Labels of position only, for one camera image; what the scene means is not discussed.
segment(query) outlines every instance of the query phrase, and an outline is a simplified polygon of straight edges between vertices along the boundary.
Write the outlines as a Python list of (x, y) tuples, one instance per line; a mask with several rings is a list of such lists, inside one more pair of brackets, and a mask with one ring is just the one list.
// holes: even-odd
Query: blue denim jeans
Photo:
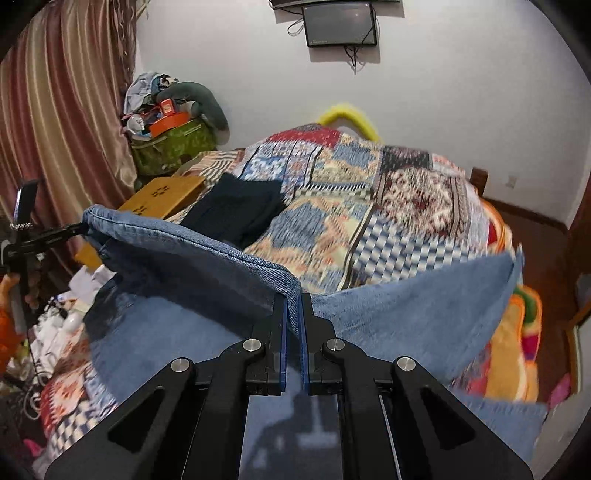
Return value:
[[(310, 468), (310, 477), (340, 478), (335, 401), (301, 392), (298, 280), (280, 265), (163, 220), (93, 206), (84, 221), (87, 239), (118, 273), (85, 317), (93, 364), (115, 398), (124, 401), (174, 358), (218, 356), (247, 337), (282, 293), (291, 329), (287, 389), (281, 397), (251, 397), (241, 477), (305, 478)], [(368, 355), (412, 356), (447, 384), (491, 338), (521, 266), (521, 254), (496, 255), (409, 280), (312, 295), (312, 303), (338, 336)], [(523, 459), (531, 458), (543, 405), (454, 394)]]

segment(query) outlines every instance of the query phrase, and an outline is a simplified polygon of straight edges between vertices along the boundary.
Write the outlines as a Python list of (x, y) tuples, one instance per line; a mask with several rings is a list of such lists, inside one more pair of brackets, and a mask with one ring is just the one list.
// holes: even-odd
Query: television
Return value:
[(302, 8), (309, 47), (375, 46), (378, 38), (369, 2), (330, 2)]

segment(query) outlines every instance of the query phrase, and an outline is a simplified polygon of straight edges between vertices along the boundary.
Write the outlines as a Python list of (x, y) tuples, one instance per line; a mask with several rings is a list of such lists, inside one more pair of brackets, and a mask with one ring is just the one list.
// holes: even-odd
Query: yellow box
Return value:
[[(203, 177), (159, 177), (133, 195), (118, 210), (145, 217), (168, 218), (195, 202), (205, 186), (204, 182)], [(74, 259), (92, 271), (103, 263), (90, 244), (84, 244)]]

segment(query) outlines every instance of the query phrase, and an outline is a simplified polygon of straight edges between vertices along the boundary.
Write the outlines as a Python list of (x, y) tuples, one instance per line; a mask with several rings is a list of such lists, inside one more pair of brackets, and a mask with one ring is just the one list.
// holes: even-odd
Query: curtain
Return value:
[(44, 229), (130, 197), (135, 167), (119, 116), (134, 61), (135, 0), (54, 0), (31, 20), (0, 64), (6, 214), (29, 179), (40, 180), (33, 220)]

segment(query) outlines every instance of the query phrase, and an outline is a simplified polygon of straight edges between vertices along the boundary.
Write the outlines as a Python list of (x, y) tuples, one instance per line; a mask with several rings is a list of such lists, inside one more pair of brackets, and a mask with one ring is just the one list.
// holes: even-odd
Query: pink item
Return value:
[(39, 455), (43, 453), (43, 447), (33, 442), (32, 440), (24, 439), (22, 442), (25, 444), (25, 447), (28, 448), (29, 452), (31, 452), (33, 458), (37, 458)]
[(564, 402), (570, 395), (570, 374), (565, 374), (552, 390), (548, 399), (548, 408), (554, 408)]

